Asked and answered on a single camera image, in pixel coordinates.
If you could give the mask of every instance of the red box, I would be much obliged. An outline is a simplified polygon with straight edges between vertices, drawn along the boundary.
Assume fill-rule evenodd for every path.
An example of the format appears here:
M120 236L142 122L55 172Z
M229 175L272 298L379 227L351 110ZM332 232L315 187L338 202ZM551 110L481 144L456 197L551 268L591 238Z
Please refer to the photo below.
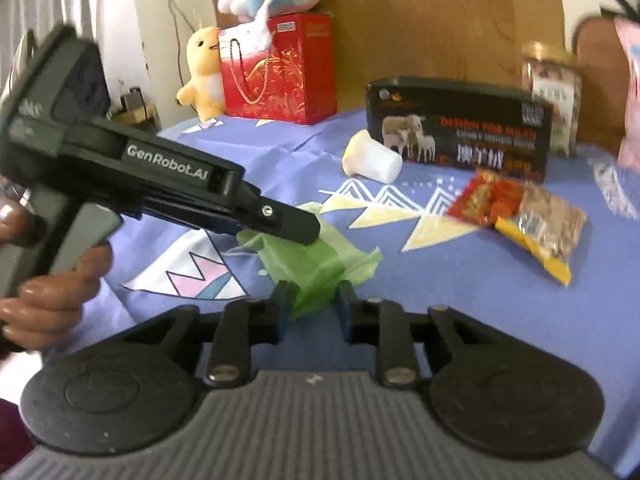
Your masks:
M220 70L232 117L315 124L337 111L331 17L306 12L270 18L270 51L247 25L220 30Z

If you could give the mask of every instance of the sheep picture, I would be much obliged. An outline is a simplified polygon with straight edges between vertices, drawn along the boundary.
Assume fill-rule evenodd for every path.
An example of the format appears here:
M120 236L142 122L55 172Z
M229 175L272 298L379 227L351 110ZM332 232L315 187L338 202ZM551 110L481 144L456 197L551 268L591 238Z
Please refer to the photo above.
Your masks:
M436 144L433 136L425 135L420 116L411 114L406 117L389 116L382 121L382 139L388 148L394 146L403 156L407 149L407 159L414 158L417 150L416 162L434 162L436 158Z

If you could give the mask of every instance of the round black pad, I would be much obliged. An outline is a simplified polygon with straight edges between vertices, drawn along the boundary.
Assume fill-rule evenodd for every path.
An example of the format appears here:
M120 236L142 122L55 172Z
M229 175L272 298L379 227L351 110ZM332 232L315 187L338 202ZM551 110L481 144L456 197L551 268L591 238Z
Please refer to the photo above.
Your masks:
M583 449L604 412L588 374L519 346L473 346L431 382L431 405L456 437L505 458L545 459Z
M193 378L153 346L106 344L40 371L20 412L45 446L73 454L121 454L175 431L196 402Z

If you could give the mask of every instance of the gray plastic base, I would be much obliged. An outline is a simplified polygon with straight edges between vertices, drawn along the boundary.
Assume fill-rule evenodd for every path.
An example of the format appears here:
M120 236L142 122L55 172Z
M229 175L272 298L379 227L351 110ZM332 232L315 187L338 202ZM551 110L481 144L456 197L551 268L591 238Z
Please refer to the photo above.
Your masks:
M6 480L612 480L586 453L546 462L485 456L449 436L420 397L366 372L259 372L211 392L148 449L78 458L37 448Z

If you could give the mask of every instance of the green tissue paper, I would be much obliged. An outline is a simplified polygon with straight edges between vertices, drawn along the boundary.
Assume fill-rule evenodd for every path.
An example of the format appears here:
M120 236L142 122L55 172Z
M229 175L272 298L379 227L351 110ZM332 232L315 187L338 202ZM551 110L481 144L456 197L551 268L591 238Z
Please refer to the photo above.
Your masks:
M320 222L320 237L308 246L249 229L238 233L238 242L258 253L275 283L286 280L299 286L292 317L330 304L342 280L349 280L354 286L366 282L382 259L379 248L368 254L357 250L338 229L320 218L321 207L316 202L299 206L318 216Z

